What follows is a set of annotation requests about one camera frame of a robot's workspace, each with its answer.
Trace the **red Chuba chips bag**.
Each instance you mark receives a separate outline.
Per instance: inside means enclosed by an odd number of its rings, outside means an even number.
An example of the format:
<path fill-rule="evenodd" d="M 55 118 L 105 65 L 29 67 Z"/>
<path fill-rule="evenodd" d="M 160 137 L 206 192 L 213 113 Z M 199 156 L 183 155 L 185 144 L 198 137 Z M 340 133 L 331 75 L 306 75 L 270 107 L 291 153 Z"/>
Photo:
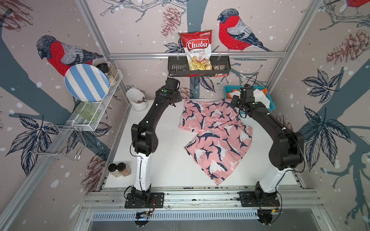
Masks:
<path fill-rule="evenodd" d="M 181 33 L 181 41 L 187 56 L 190 71 L 212 70 L 212 30 Z"/>

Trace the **clear acrylic wall shelf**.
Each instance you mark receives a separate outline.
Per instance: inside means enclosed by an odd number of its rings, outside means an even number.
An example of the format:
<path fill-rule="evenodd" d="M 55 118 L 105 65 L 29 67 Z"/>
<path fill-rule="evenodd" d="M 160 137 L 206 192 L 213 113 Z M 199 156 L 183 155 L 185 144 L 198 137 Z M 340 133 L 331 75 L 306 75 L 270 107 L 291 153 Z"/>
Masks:
<path fill-rule="evenodd" d="M 88 103 L 90 109 L 93 111 L 93 115 L 90 120 L 85 119 L 82 114 L 74 112 L 66 124 L 58 125 L 61 129 L 73 130 L 73 131 L 96 131 L 101 119 L 106 116 L 105 111 L 109 106 L 109 102 L 113 98 L 113 95 L 119 88 L 119 83 L 121 82 L 123 75 L 120 70 L 117 71 L 115 76 L 117 79 L 117 84 L 109 88 L 108 93 L 100 102 Z"/>

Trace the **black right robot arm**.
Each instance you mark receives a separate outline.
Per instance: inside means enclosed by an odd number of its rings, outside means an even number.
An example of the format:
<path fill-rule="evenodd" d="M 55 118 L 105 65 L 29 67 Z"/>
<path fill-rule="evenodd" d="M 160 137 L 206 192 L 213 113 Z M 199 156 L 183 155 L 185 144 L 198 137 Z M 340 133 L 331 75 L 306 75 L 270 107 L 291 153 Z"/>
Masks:
<path fill-rule="evenodd" d="M 255 100 L 253 92 L 248 84 L 241 87 L 240 96 L 233 96 L 231 105 L 258 122 L 273 142 L 268 154 L 271 164 L 254 190 L 254 199 L 261 203 L 276 197 L 285 174 L 304 161 L 304 137 L 283 126 L 263 103 Z"/>

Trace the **teal plastic basket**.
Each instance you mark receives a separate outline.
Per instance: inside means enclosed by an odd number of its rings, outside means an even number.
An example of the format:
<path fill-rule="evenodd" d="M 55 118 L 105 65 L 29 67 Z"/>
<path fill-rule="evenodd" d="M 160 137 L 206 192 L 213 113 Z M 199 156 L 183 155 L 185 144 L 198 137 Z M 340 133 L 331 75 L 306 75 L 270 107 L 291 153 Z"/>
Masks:
<path fill-rule="evenodd" d="M 230 86 L 230 85 L 225 86 L 224 87 L 225 97 L 227 99 L 232 99 L 234 96 L 241 97 L 240 89 L 241 86 Z M 253 89 L 254 89 L 253 96 L 256 102 L 261 102 L 262 104 L 264 104 L 268 111 L 275 110 L 275 105 L 269 92 L 267 91 L 267 88 L 254 86 Z"/>

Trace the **green glass bowl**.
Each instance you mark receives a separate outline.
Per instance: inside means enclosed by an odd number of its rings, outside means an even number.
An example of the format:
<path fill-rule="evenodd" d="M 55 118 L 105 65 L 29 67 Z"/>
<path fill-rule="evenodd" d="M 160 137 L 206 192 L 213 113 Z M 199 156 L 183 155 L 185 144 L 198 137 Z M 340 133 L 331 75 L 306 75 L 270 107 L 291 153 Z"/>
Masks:
<path fill-rule="evenodd" d="M 96 121 L 99 117 L 97 109 L 91 102 L 80 102 L 75 107 L 75 112 L 87 121 Z"/>

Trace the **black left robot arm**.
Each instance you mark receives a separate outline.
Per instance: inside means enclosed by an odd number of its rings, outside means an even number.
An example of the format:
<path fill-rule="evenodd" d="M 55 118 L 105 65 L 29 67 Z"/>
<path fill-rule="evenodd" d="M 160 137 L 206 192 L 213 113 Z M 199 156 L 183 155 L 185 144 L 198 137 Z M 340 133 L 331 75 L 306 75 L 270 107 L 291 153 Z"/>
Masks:
<path fill-rule="evenodd" d="M 155 92 L 155 99 L 146 116 L 131 127 L 132 142 L 137 158 L 135 184 L 131 189 L 131 197 L 135 204 L 146 207 L 150 203 L 151 183 L 148 176 L 150 154 L 154 153 L 159 144 L 156 127 L 168 106 L 181 102 L 180 81 L 168 77 L 165 85 Z"/>

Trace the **white ceramic cup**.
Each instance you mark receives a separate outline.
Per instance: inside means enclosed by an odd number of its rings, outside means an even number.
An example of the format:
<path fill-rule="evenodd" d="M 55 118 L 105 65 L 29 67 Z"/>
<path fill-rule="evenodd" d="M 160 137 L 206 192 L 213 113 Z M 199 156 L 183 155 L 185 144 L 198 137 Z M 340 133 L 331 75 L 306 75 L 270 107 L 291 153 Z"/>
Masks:
<path fill-rule="evenodd" d="M 147 108 L 147 99 L 145 95 L 136 88 L 127 90 L 126 97 L 137 112 L 142 112 Z"/>

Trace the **small snack packet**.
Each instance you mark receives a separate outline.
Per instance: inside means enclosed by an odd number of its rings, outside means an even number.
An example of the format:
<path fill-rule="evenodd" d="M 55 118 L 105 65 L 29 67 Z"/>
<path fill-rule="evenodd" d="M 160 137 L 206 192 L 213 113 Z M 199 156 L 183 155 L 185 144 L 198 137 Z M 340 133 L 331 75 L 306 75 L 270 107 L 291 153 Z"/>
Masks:
<path fill-rule="evenodd" d="M 225 70 L 225 65 L 223 64 L 213 65 L 213 70 Z"/>

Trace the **pink patterned shorts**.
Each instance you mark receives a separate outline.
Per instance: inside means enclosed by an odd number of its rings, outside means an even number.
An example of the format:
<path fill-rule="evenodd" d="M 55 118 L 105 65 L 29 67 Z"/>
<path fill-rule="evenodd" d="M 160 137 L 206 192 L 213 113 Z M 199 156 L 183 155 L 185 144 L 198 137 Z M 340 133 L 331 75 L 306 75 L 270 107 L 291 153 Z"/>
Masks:
<path fill-rule="evenodd" d="M 252 126 L 242 122 L 231 99 L 185 100 L 179 127 L 197 134 L 185 150 L 216 185 L 234 172 L 252 143 Z"/>

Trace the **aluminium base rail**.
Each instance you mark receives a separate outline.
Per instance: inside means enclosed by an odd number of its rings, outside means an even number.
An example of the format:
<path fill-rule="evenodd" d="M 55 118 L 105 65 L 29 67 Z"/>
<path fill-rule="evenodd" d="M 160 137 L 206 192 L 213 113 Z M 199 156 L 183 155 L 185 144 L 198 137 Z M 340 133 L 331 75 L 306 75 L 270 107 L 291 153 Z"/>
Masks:
<path fill-rule="evenodd" d="M 251 187 L 154 188 L 147 205 L 140 206 L 124 189 L 89 193 L 80 219 L 92 221 L 167 220 L 273 220 L 289 209 L 310 209 L 314 214 L 323 204 L 312 189 L 283 186 L 271 199 L 260 202 Z"/>

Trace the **dark lid spice jar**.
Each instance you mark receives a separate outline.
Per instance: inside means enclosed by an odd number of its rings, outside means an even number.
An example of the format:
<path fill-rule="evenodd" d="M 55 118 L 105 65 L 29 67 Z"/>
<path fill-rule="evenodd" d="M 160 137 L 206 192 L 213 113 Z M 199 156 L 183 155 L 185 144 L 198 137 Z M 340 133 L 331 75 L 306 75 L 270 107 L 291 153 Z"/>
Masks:
<path fill-rule="evenodd" d="M 99 70 L 101 70 L 107 77 L 109 84 L 113 84 L 114 77 L 112 76 L 109 66 L 107 63 L 100 63 L 96 66 Z"/>

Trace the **orange shorts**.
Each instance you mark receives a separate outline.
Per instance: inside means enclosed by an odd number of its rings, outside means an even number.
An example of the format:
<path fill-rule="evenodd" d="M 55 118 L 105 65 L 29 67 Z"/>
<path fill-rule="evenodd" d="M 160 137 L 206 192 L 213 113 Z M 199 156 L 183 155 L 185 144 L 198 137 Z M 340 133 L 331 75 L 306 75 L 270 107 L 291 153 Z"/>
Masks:
<path fill-rule="evenodd" d="M 233 98 L 233 96 L 240 96 L 241 93 L 240 93 L 240 90 L 232 90 L 231 92 L 228 92 L 226 94 L 226 97 L 227 98 Z M 262 100 L 268 100 L 268 97 L 267 97 L 267 89 L 254 89 L 253 91 L 253 96 L 255 98 L 256 101 L 262 101 Z"/>

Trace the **blue white striped plate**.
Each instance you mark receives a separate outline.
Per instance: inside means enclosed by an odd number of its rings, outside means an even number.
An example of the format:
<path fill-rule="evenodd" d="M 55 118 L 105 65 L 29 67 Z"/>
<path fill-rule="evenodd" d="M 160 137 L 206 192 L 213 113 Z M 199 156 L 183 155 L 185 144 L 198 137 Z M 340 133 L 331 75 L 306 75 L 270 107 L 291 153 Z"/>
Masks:
<path fill-rule="evenodd" d="M 107 76 L 97 67 L 77 64 L 66 72 L 65 86 L 76 99 L 96 103 L 108 94 L 110 83 Z"/>

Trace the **black cap bottle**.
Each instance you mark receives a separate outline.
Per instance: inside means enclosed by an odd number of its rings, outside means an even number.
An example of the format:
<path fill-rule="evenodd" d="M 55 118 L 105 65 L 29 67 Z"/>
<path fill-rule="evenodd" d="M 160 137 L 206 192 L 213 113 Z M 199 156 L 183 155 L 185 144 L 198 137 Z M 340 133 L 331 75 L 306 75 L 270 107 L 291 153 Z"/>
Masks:
<path fill-rule="evenodd" d="M 117 171 L 123 176 L 127 177 L 131 175 L 131 169 L 130 167 L 125 163 L 119 163 L 117 164 Z"/>
<path fill-rule="evenodd" d="M 120 172 L 118 171 L 118 169 L 117 169 L 117 165 L 116 165 L 115 163 L 112 163 L 112 164 L 110 164 L 110 165 L 108 166 L 108 171 L 109 171 L 109 173 L 110 173 L 112 176 L 114 176 L 114 177 L 116 177 L 116 178 L 118 178 L 118 177 L 122 176 L 122 175 L 120 174 Z"/>

